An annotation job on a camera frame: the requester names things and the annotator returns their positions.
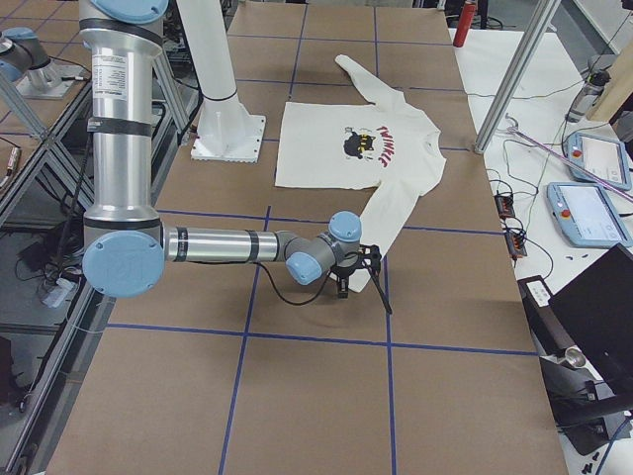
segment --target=cable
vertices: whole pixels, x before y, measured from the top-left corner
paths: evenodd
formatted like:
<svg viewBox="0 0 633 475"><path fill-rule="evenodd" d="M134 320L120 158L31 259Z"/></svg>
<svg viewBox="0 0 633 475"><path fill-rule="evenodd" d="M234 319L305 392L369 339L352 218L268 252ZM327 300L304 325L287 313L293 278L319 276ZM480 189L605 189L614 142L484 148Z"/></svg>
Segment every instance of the cable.
<svg viewBox="0 0 633 475"><path fill-rule="evenodd" d="M277 297L279 297L282 301L284 301L288 305L292 305L294 307L302 307L302 306L310 304L314 300L316 300L320 296L320 294L323 292L323 289L325 288L325 284L329 280L329 274L331 274L331 271L328 271L327 274L325 274L325 277L323 278L323 281L321 282L320 286L318 287L318 290L308 300L305 300L303 302L293 302L292 300L288 300L286 297L284 297L281 294L281 292L277 288L277 284L275 284L275 281L273 279L272 274L270 273L270 271L268 270L268 268L264 264L262 264L260 262L253 262L253 264L255 264L257 267L262 268L264 270L264 272L266 272L266 275L268 276L268 280L270 280L270 284L273 286L273 290L277 294Z"/></svg>
<svg viewBox="0 0 633 475"><path fill-rule="evenodd" d="M611 451L611 448L613 448L613 444L615 443L615 440L617 440L617 438L620 436L620 433L624 430L624 428L629 425L629 423L631 422L631 419L633 419L631 416L627 416L622 422L622 424L620 424L620 427L618 427L615 433L613 434L613 437L609 441L609 445L606 447L606 450L604 451L604 455L602 455L602 460L600 460L600 464L597 466L597 469L595 470L595 475L600 475L600 473L602 472L602 467L604 466L604 462L606 462L606 457Z"/></svg>
<svg viewBox="0 0 633 475"><path fill-rule="evenodd" d="M550 259L550 270L547 273L547 275L545 277L543 277L543 280L547 280L552 275L552 272L554 272L554 257L552 257L552 254L550 254L547 251L547 249L545 247L543 247L541 244L539 244L537 242L534 242L529 237L525 237L525 240L527 240L528 242L531 242L532 244L537 246L539 249L541 249L543 252L545 252L545 255L547 255L547 257Z"/></svg>
<svg viewBox="0 0 633 475"><path fill-rule="evenodd" d="M4 137L0 136L0 141L2 142L6 142L9 145L14 146L15 148L21 148L19 145L17 145L15 142L11 142L9 139L5 139Z"/></svg>
<svg viewBox="0 0 633 475"><path fill-rule="evenodd" d="M536 196L538 194L538 187L532 183L529 182L527 180L524 180L522 178L519 178L517 176L512 175L512 173L510 172L510 162L509 162L509 158L508 158L508 151L507 151L507 143L518 143L519 145L523 145L523 146L528 146L530 148L534 148L536 147L536 145L531 145L529 143L523 143L521 141L516 141L515 139L506 139L505 141L503 141L503 161L505 162L505 170L507 171L507 176L509 176L510 178L516 180L516 181L520 181L521 183L525 183L526 185L531 186L532 188L534 188L534 193L528 193L531 196Z"/></svg>
<svg viewBox="0 0 633 475"><path fill-rule="evenodd" d="M72 195L72 201L70 202L68 217L66 218L66 222L63 225L63 230L61 232L61 238L59 239L59 245L57 247L57 256L55 259L55 263L57 265L57 272L61 274L63 270L63 258L66 250L66 245L69 238L70 233L70 224L73 219L73 214L75 212L75 208L77 206L77 202L79 201L79 194L81 193L81 185L83 184L83 178L86 174L86 166L88 164L88 157L90 156L90 149L92 147L92 134L88 134L88 140L86 141L86 148L84 150L83 158L81 160L81 168L79 170L79 177L77 178L77 184L75 186L75 192Z"/></svg>
<svg viewBox="0 0 633 475"><path fill-rule="evenodd" d="M518 100L522 100L522 101L529 100L529 99L543 99L543 98L546 98L546 97L553 96L554 94L558 94L559 92L567 91L567 90L573 88L574 86L578 86L579 84L582 84L583 82L585 82L585 80L581 79L580 81L575 82L571 86L564 87L563 89L557 89L556 91L552 91L552 92L550 92L548 94L526 96L526 97L512 97L512 99L518 99ZM496 97L497 96L497 94L477 94L475 92L467 92L466 95L467 96L476 96L476 97Z"/></svg>
<svg viewBox="0 0 633 475"><path fill-rule="evenodd" d="M58 61L64 61L64 62L67 62L67 63L69 63L69 64L74 64L75 66L80 66L80 67L82 67L83 69L85 69L86 71L88 71L90 74L92 74L92 71L91 71L89 68L87 68L86 66L84 66L83 64L81 64L81 63L79 63L79 62L75 62L75 61L72 61L72 60L70 60L70 59L65 59L65 58L63 58L63 57L51 56L50 54L48 55L48 57L50 57L50 58L52 58L52 59L57 59Z"/></svg>
<svg viewBox="0 0 633 475"><path fill-rule="evenodd" d="M320 294L323 292L323 289L325 288L325 284L327 283L327 280L329 279L329 275L331 274L331 271L328 271L327 274L325 275L325 277L323 278L323 281L320 284L320 287L318 287L318 290L316 291L316 293L310 297L308 300L305 300L303 302L293 302L292 300L288 300L286 297L284 297L282 295L282 293L280 292L279 288L277 287L277 284L275 283L275 280L273 279L272 274L270 273L270 271L268 270L268 268L262 264L261 262L244 262L244 261L228 261L228 262L202 262L202 261L190 261L192 264L203 264L203 265L234 265L234 264L253 264L256 265L257 267L260 267L264 270L264 272L266 272L266 275L268 276L268 280L270 280L270 284L273 286L273 290L275 291L275 294L277 294L277 297L279 297L283 302L287 303L288 305L292 305L295 307L302 307L304 305L310 304L312 303L314 300L316 300Z"/></svg>

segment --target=blue joint cap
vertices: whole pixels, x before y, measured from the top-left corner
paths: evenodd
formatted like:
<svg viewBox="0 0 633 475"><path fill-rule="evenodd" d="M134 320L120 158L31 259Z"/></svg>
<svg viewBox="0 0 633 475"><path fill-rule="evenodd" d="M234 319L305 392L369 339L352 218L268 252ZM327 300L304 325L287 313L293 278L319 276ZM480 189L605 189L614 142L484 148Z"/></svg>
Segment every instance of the blue joint cap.
<svg viewBox="0 0 633 475"><path fill-rule="evenodd" d="M95 290L110 297L135 297L152 288L165 267L156 239L139 231L99 237L83 256L83 272Z"/></svg>
<svg viewBox="0 0 633 475"><path fill-rule="evenodd" d="M38 38L35 32L27 27L10 28L8 30L4 30L2 35L7 37L9 40L14 41L36 40Z"/></svg>
<svg viewBox="0 0 633 475"><path fill-rule="evenodd" d="M165 14L169 0L90 0L103 13L123 23L144 25Z"/></svg>
<svg viewBox="0 0 633 475"><path fill-rule="evenodd" d="M22 77L22 71L9 62L0 61L0 73L11 82L15 82Z"/></svg>
<svg viewBox="0 0 633 475"><path fill-rule="evenodd" d="M339 211L329 220L329 233L343 242L360 240L363 228L360 218L351 211Z"/></svg>
<svg viewBox="0 0 633 475"><path fill-rule="evenodd" d="M295 252L286 261L286 267L293 278L301 285L308 285L316 281L322 270L318 261L305 252Z"/></svg>

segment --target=electrical wire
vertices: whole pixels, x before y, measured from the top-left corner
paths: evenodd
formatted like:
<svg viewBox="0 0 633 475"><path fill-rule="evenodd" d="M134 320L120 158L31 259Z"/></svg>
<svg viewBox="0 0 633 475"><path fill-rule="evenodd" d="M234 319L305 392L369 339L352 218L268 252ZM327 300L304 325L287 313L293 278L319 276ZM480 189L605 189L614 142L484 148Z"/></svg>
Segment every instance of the electrical wire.
<svg viewBox="0 0 633 475"><path fill-rule="evenodd" d="M522 101L529 100L529 99L543 99L543 98L546 98L546 97L553 96L554 94L558 94L559 92L564 92L564 91L567 91L569 89L572 89L574 86L578 86L579 84L582 84L583 82L585 82L585 80L581 79L580 81L575 82L574 84L572 84L570 86L564 87L563 89L557 89L556 91L552 91L552 92L550 92L548 94L526 96L526 97L512 97L512 99L517 99L517 100L522 100ZM497 94L478 94L478 93L475 93L475 92L467 92L466 95L467 96L476 96L476 97L496 97L497 96Z"/></svg>
<svg viewBox="0 0 633 475"><path fill-rule="evenodd" d="M68 244L68 238L70 236L70 224L73 220L73 214L75 212L75 208L77 206L77 202L79 201L79 194L81 193L81 185L83 184L84 176L86 174L86 166L88 165L88 157L90 156L90 151L92 148L92 134L88 134L88 140L86 141L86 148L84 150L83 158L81 160L81 167L79 169L79 177L77 178L77 183L75 185L75 191L72 195L72 201L70 202L70 207L68 209L68 217L66 218L66 222L64 223L63 230L61 231L61 238L59 239L59 245L57 246L57 256L55 259L55 263L57 266L57 272L61 274L63 270L63 258L66 250L66 245Z"/></svg>
<svg viewBox="0 0 633 475"><path fill-rule="evenodd" d="M92 71L91 71L88 67L84 66L83 64L81 64L81 63L79 63L79 62L73 61L73 60L71 60L71 59L66 59L66 58L64 58L64 57L51 56L50 54L48 55L48 57L50 57L50 58L52 58L52 59L57 59L58 61L64 61L64 62L67 62L67 63L69 63L69 64L74 64L75 66L82 67L83 69L85 69L86 71L88 71L90 74L92 74Z"/></svg>
<svg viewBox="0 0 633 475"><path fill-rule="evenodd" d="M545 277L543 277L543 280L547 280L552 275L552 273L554 272L554 257L552 257L552 254L550 254L547 251L547 249L545 247L543 247L541 244L539 244L538 242L535 242L534 240L530 239L529 237L525 237L525 240L527 240L528 242L534 244L539 249L541 249L543 252L545 252L545 255L547 255L547 257L550 259L550 270L547 273L547 275L545 275Z"/></svg>
<svg viewBox="0 0 633 475"><path fill-rule="evenodd" d="M9 139L5 139L4 137L0 136L0 141L2 142L6 142L9 145L14 146L15 148L21 148L18 144L16 144L15 142L11 142Z"/></svg>
<svg viewBox="0 0 633 475"><path fill-rule="evenodd" d="M284 295L279 290L279 287L277 287L277 283L275 282L275 279L273 278L272 274L270 273L270 270L268 270L268 267L266 267L261 262L244 262L244 261L228 261L228 262L190 261L190 262L192 264L203 264L203 265L253 264L253 265L261 268L266 273L266 275L268 276L268 280L270 281L270 284L272 285L273 290L275 291L275 294L277 294L277 297L279 297L279 299L282 300L283 302L285 302L286 304L292 305L294 307L302 307L304 305L311 304L314 300L316 300L322 294L323 289L325 288L325 284L329 280L329 275L331 274L331 271L328 271L327 274L325 274L325 277L323 278L323 281L321 282L320 286L318 287L318 290L308 300L305 300L303 302L294 302L294 301L289 300L288 298L284 297Z"/></svg>
<svg viewBox="0 0 633 475"><path fill-rule="evenodd" d="M308 300L304 300L303 302L294 302L292 300L288 300L286 297L284 297L281 294L281 292L277 288L277 284L275 284L275 280L273 279L272 274L270 273L270 271L268 270L268 268L264 264L262 264L260 262L253 262L253 264L256 265L257 267L263 269L263 271L266 273L266 275L268 276L268 280L270 280L270 285L273 286L273 290L277 294L277 297L279 297L286 304L292 305L294 307L302 307L304 305L311 304L314 300L316 300L320 296L320 294L323 292L323 289L325 288L325 284L329 280L329 275L331 274L331 271L328 271L325 274L325 277L323 278L323 281L321 282L320 286L318 287L318 290Z"/></svg>
<svg viewBox="0 0 633 475"><path fill-rule="evenodd" d="M600 475L600 473L602 472L602 467L604 467L604 462L606 462L606 457L610 453L611 448L613 448L613 444L615 443L615 440L618 439L618 437L620 436L620 433L624 430L624 428L626 428L629 425L629 423L631 422L631 419L633 419L631 416L627 416L622 422L622 424L620 424L620 426L615 430L615 433L613 434L613 437L609 441L609 444L606 447L606 450L604 450L604 455L602 455L600 464L597 466L597 469L595 470L595 475Z"/></svg>

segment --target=brown cardboard surface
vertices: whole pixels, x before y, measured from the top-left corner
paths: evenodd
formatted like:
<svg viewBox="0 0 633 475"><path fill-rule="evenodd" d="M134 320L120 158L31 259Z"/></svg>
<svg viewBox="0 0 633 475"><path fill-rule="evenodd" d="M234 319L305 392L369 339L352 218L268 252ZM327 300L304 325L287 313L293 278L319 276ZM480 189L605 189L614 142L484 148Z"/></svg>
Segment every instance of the brown cardboard surface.
<svg viewBox="0 0 633 475"><path fill-rule="evenodd" d="M49 0L27 0L11 16L13 18L42 18L45 20L50 18L62 5L62 2Z"/></svg>
<svg viewBox="0 0 633 475"><path fill-rule="evenodd" d="M240 338L108 329L46 475L208 473Z"/></svg>
<svg viewBox="0 0 633 475"><path fill-rule="evenodd" d="M482 156L469 151L441 151L446 158L442 180L419 198L407 226L500 231Z"/></svg>
<svg viewBox="0 0 633 475"><path fill-rule="evenodd" d="M392 87L464 90L452 46L380 43L378 64Z"/></svg>
<svg viewBox="0 0 633 475"><path fill-rule="evenodd" d="M403 230L388 259L393 341L534 350L502 236Z"/></svg>
<svg viewBox="0 0 633 475"><path fill-rule="evenodd" d="M306 13L304 5L281 5L262 2L242 3L230 24L230 35L290 37L301 35Z"/></svg>
<svg viewBox="0 0 633 475"><path fill-rule="evenodd" d="M231 163L191 158L191 144L181 146L156 207L265 216L272 193L277 144L262 144L257 163Z"/></svg>
<svg viewBox="0 0 633 475"><path fill-rule="evenodd" d="M229 37L235 79L290 82L299 40Z"/></svg>
<svg viewBox="0 0 633 475"><path fill-rule="evenodd" d="M79 20L79 2L63 2L52 18L56 20Z"/></svg>
<svg viewBox="0 0 633 475"><path fill-rule="evenodd" d="M374 11L348 6L313 6L306 16L304 38L373 42Z"/></svg>
<svg viewBox="0 0 633 475"><path fill-rule="evenodd" d="M424 111L441 131L440 146L472 149L477 132L464 92L407 89L405 98L413 107Z"/></svg>
<svg viewBox="0 0 633 475"><path fill-rule="evenodd" d="M450 45L444 12L426 8L377 8L379 42L435 43Z"/></svg>
<svg viewBox="0 0 633 475"><path fill-rule="evenodd" d="M394 349L399 473L567 474L538 358Z"/></svg>
<svg viewBox="0 0 633 475"><path fill-rule="evenodd" d="M391 473L386 356L250 339L225 474Z"/></svg>
<svg viewBox="0 0 633 475"><path fill-rule="evenodd" d="M347 73L334 62L339 54L348 55L369 72L376 74L376 48L373 43L303 40L295 81L316 84L351 84L352 81Z"/></svg>
<svg viewBox="0 0 633 475"><path fill-rule="evenodd" d="M255 231L264 227L263 220L174 214L163 214L161 220L172 227ZM241 332L248 315L254 276L252 265L167 262L153 289L117 302L110 322Z"/></svg>

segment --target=metal pole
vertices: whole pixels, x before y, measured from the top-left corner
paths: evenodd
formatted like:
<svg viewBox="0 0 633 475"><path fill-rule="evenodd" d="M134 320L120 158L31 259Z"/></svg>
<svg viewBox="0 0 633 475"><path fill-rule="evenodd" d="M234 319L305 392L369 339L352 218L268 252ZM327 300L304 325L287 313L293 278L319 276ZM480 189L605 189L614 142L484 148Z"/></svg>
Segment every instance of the metal pole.
<svg viewBox="0 0 633 475"><path fill-rule="evenodd" d="M173 79L173 71L167 59L167 54L163 51L154 60L154 71L158 78L158 83L162 89L162 93L165 96L165 100L171 110L171 115L174 118L174 123L178 131L184 131L189 122L185 105L182 101L182 97L178 92L178 87Z"/></svg>
<svg viewBox="0 0 633 475"><path fill-rule="evenodd" d="M4 75L0 74L0 98L4 99L9 109L18 116L18 119L29 129L29 132L45 141L48 137L48 130L40 120L35 111L23 99L22 95Z"/></svg>
<svg viewBox="0 0 633 475"><path fill-rule="evenodd" d="M507 105L512 99L512 95L516 90L523 73L529 64L532 55L538 48L538 45L543 38L543 34L547 30L548 25L552 21L552 17L561 0L540 0L534 15L521 38L521 42L514 53L514 57L510 62L510 66L505 72L501 86L498 89L497 96L493 101L488 114L482 123L479 134L477 135L477 141L475 142L475 153L484 153L488 144L493 138L493 134L497 129Z"/></svg>

